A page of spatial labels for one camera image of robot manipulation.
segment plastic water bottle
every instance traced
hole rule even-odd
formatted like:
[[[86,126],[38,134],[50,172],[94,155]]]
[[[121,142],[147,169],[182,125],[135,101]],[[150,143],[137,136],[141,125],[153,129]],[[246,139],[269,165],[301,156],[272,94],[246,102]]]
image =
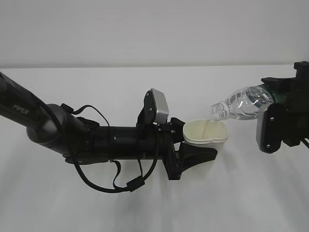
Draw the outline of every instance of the plastic water bottle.
[[[266,85],[252,86],[239,89],[225,101],[211,107],[211,117],[214,121],[228,118],[238,120],[256,119],[259,108],[268,103],[282,102],[285,96],[276,94]]]

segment white wall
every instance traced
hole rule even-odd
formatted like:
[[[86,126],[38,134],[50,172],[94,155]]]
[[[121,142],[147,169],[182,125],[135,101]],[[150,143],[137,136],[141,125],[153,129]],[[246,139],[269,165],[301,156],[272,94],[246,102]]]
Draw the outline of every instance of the white wall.
[[[75,109],[90,103],[115,126],[133,126],[151,87],[163,91],[170,116],[209,117],[211,104],[266,76],[291,77],[291,65],[12,69],[3,73],[46,103]],[[84,116],[103,123],[93,111]],[[309,230],[309,156],[303,146],[269,155],[255,141],[256,121],[228,121],[230,138],[213,163],[168,181],[158,162],[146,185],[133,193],[96,192],[61,155],[31,143],[25,129],[0,117],[0,230],[4,232],[305,232]],[[150,162],[143,162],[144,169]],[[110,187],[111,163],[84,167]],[[123,161],[119,185],[139,173]]]
[[[308,0],[1,0],[0,68],[292,64]]]

